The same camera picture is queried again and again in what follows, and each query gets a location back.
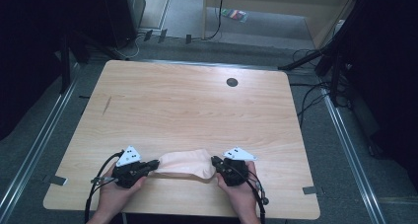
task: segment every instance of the table top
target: table top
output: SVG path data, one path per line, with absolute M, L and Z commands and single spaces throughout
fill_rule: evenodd
M 236 87 L 227 84 L 238 81 Z M 109 61 L 83 113 L 43 205 L 84 210 L 90 180 L 112 154 L 132 145 L 142 161 L 169 152 L 236 146 L 258 157 L 258 177 L 270 203 L 266 218 L 317 219 L 314 185 L 287 75 L 232 67 Z M 92 209 L 97 208 L 95 193 Z M 151 174 L 123 210 L 236 216 L 216 178 Z

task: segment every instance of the black device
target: black device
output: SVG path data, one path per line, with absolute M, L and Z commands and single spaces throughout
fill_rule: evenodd
M 116 184 L 120 187 L 131 188 L 140 178 L 148 176 L 148 173 L 157 170 L 159 160 L 150 162 L 134 162 L 121 167 L 114 167 L 111 176 L 117 179 Z
M 257 189 L 254 187 L 254 185 L 251 184 L 249 181 L 249 173 L 250 170 L 248 169 L 248 166 L 246 165 L 245 161 L 243 160 L 232 160 L 229 158 L 225 158 L 222 160 L 221 158 L 217 156 L 211 157 L 212 165 L 216 168 L 216 172 L 220 173 L 222 177 L 224 178 L 225 184 L 227 184 L 228 187 L 236 187 L 240 186 L 243 183 L 247 183 L 248 186 L 251 188 L 252 193 L 254 194 L 255 200 L 258 203 L 258 207 L 260 208 L 260 221 L 261 224 L 265 223 L 265 209 L 264 205 L 267 205 L 269 200 L 267 197 L 265 197 L 265 191 L 264 188 L 261 185 L 261 181 L 258 179 L 258 177 L 254 175 L 256 178 L 256 186 L 261 191 L 261 196 L 258 194 Z
M 152 160 L 150 162 L 134 162 L 126 164 L 120 167 L 114 167 L 111 174 L 111 178 L 102 177 L 102 172 L 105 169 L 105 166 L 113 159 L 123 156 L 125 153 L 124 150 L 121 152 L 111 155 L 102 165 L 98 174 L 95 178 L 91 180 L 92 188 L 90 190 L 89 197 L 86 200 L 86 207 L 84 209 L 84 220 L 87 223 L 90 219 L 90 205 L 92 203 L 93 194 L 102 186 L 105 186 L 109 183 L 116 182 L 120 187 L 131 188 L 140 178 L 148 176 L 151 171 L 157 170 L 160 165 L 159 160 Z
M 145 0 L 67 0 L 74 29 L 104 46 L 136 39 Z
M 228 187 L 239 186 L 248 179 L 248 167 L 245 161 L 229 158 L 222 160 L 217 156 L 212 157 L 211 161 L 216 168 L 216 172 L 222 175 Z

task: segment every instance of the wire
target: wire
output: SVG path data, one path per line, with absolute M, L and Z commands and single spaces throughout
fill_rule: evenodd
M 313 105 L 316 105 L 316 104 L 318 104 L 320 101 L 322 101 L 322 99 L 324 99 L 326 96 L 328 96 L 328 94 L 326 94 L 326 95 L 320 95 L 319 97 L 317 97 L 317 98 L 315 98 L 315 99 L 313 99 L 312 101 L 311 101 L 311 103 L 307 106 L 307 107 L 305 107 L 305 102 L 306 102 L 306 100 L 307 100 L 307 98 L 308 98 L 308 95 L 315 89 L 315 88 L 318 88 L 318 87 L 320 87 L 320 88 L 322 88 L 322 89 L 329 89 L 329 83 L 328 82 L 322 82 L 322 83 L 318 83 L 318 84 L 300 84 L 300 83 L 297 83 L 297 84 L 291 84 L 290 86 L 307 86 L 307 87 L 311 87 L 306 93 L 305 93 L 305 95 L 304 95 L 304 98 L 303 98 L 303 100 L 302 100 L 302 108 L 301 108 L 301 111 L 300 112 L 298 112 L 298 114 L 297 114 L 297 116 L 299 116 L 300 118 L 299 118 L 299 127 L 300 128 L 302 128 L 302 125 L 303 125 L 303 123 L 304 123 L 304 115 L 305 115 L 305 111 L 308 109 L 308 108 L 310 108 L 311 106 L 313 106 Z
M 119 153 L 115 153 L 113 155 L 111 155 L 102 165 L 101 169 L 98 172 L 98 175 L 96 177 L 100 177 L 102 175 L 103 170 L 105 169 L 105 166 L 110 162 L 111 159 L 115 158 L 115 157 L 120 157 L 123 154 L 123 150 Z M 87 223 L 90 219 L 90 205 L 92 204 L 92 197 L 93 194 L 96 192 L 96 190 L 98 190 L 100 187 L 103 187 L 111 182 L 113 182 L 114 180 L 111 180 L 105 184 L 100 185 L 99 187 L 95 188 L 98 184 L 97 183 L 93 183 L 92 184 L 92 188 L 90 189 L 90 193 L 89 193 L 89 197 L 86 200 L 86 207 L 84 209 L 84 223 Z
M 249 180 L 251 180 L 251 181 L 253 181 L 253 182 L 256 182 L 257 184 L 258 184 L 258 187 L 259 187 L 259 189 L 260 189 L 260 191 L 261 191 L 261 200 L 263 201 L 263 204 L 265 204 L 265 205 L 267 205 L 267 203 L 268 203 L 268 199 L 265 197 L 265 190 L 264 190 L 264 187 L 262 186 L 262 184 L 261 184 L 261 180 L 258 178 L 258 176 L 256 175 L 256 174 L 254 174 L 252 171 L 249 171 L 256 179 L 257 179 L 257 181 L 255 181 L 255 180 L 253 180 L 253 179 L 249 179 Z
M 215 35 L 219 32 L 219 30 L 221 29 L 221 19 L 222 19 L 222 6 L 223 6 L 224 0 L 221 0 L 221 3 L 219 5 L 219 14 L 218 14 L 218 29 L 216 30 L 215 34 L 213 34 L 210 37 L 206 37 L 206 38 L 200 38 L 200 37 L 195 37 L 192 40 L 211 40 L 213 39 L 213 37 L 215 37 Z
M 216 11 L 216 8 L 213 9 L 213 12 L 214 12 L 215 16 L 218 16 L 218 13 Z M 223 36 L 222 31 L 221 30 L 219 30 L 219 31 L 220 31 L 221 36 L 216 39 L 216 42 L 219 42 L 219 40 L 221 40 L 221 38 Z
M 240 171 L 238 171 L 236 168 L 234 168 L 234 167 L 232 167 L 232 166 L 230 166 L 230 165 L 228 165 L 226 163 L 224 163 L 224 165 L 226 165 L 228 168 L 230 168 L 231 170 L 233 170 L 234 172 L 236 172 L 249 185 L 249 187 L 252 190 L 252 193 L 254 194 L 255 200 L 258 203 L 258 207 L 260 209 L 260 221 L 261 221 L 261 224 L 265 224 L 265 209 L 264 209 L 264 204 L 263 204 L 263 202 L 261 200 L 261 197 L 258 195 L 257 189 L 252 185 L 252 183 L 249 181 L 249 179 L 246 178 L 246 177 L 244 177 L 244 175 Z M 249 171 L 249 172 L 252 173 L 255 176 L 256 179 L 258 179 L 258 177 L 253 172 L 251 172 L 251 171 Z
M 125 55 L 125 54 L 123 54 L 122 52 L 120 52 L 119 50 L 117 50 L 116 48 L 114 48 L 113 50 L 114 50 L 116 53 L 118 53 L 119 55 L 121 55 L 122 57 L 124 57 L 125 59 L 130 59 L 130 58 L 133 58 L 133 57 L 135 57 L 136 55 L 138 55 L 138 53 L 139 53 L 139 46 L 138 46 L 138 42 L 137 42 L 137 40 L 138 40 L 139 38 L 143 37 L 144 35 L 145 35 L 144 33 L 138 33 L 138 35 L 137 35 L 136 39 L 134 40 L 134 43 L 135 43 L 135 46 L 136 46 L 136 53 L 135 53 L 135 54 L 133 54 L 133 55 Z
M 292 54 L 292 60 L 293 60 L 293 62 L 296 62 L 296 60 L 295 60 L 295 55 L 298 53 L 298 52 L 300 52 L 300 51 L 305 51 L 306 53 L 305 53 L 305 57 L 310 53 L 310 52 L 314 52 L 315 51 L 315 49 L 298 49 L 298 50 L 296 50 L 295 52 L 293 52 L 293 54 Z M 309 61 L 309 64 L 310 65 L 312 65 L 312 66 L 316 66 L 315 64 L 313 64 L 313 63 L 311 63 L 310 61 Z

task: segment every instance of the human hand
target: human hand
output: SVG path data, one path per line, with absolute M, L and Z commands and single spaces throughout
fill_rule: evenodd
M 104 174 L 104 177 L 111 177 L 115 163 Z M 139 179 L 131 188 L 119 187 L 116 183 L 111 182 L 101 187 L 98 209 L 88 224 L 105 224 L 109 223 L 113 216 L 119 213 L 129 199 L 137 192 L 145 183 L 147 177 Z
M 253 162 L 247 162 L 250 182 L 256 187 L 255 180 L 256 171 Z M 221 174 L 217 173 L 218 186 L 228 195 L 230 203 L 237 213 L 242 224 L 259 224 L 258 217 L 255 212 L 256 200 L 251 187 L 247 183 L 243 183 L 237 187 L 228 187 L 225 184 L 224 178 Z

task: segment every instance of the beige cloth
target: beige cloth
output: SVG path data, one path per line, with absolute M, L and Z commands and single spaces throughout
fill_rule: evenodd
M 159 168 L 154 172 L 166 176 L 189 177 L 194 175 L 202 179 L 210 179 L 216 171 L 206 149 L 167 153 L 159 160 Z

